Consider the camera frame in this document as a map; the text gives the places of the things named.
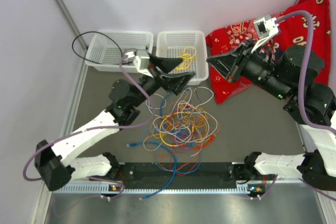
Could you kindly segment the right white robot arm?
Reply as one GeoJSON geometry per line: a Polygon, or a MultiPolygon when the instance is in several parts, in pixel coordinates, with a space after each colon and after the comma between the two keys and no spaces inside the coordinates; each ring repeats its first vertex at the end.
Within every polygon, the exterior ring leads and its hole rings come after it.
{"type": "Polygon", "coordinates": [[[307,46],[293,45],[274,62],[262,57],[256,46],[257,41],[250,39],[207,62],[229,82],[244,77],[277,99],[287,100],[284,110],[307,127],[316,149],[299,155],[252,152],[244,160],[246,176],[252,180],[269,174],[296,177],[313,188],[334,191],[335,95],[315,81],[324,60],[307,46]]]}

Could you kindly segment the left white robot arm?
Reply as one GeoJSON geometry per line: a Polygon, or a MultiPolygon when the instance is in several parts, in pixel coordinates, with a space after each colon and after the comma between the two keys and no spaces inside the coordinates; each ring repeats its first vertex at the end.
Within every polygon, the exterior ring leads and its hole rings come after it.
{"type": "Polygon", "coordinates": [[[70,181],[99,176],[114,180],[119,174],[119,163],[110,153],[81,158],[80,154],[105,137],[123,129],[132,129],[140,114],[137,109],[162,88],[178,95],[195,72],[172,73],[182,63],[181,58],[160,58],[146,51],[129,51],[121,58],[132,59],[142,77],[138,82],[125,72],[126,79],[112,85],[111,104],[94,119],[71,134],[53,143],[43,140],[36,146],[34,165],[50,191],[64,187],[70,181]]]}

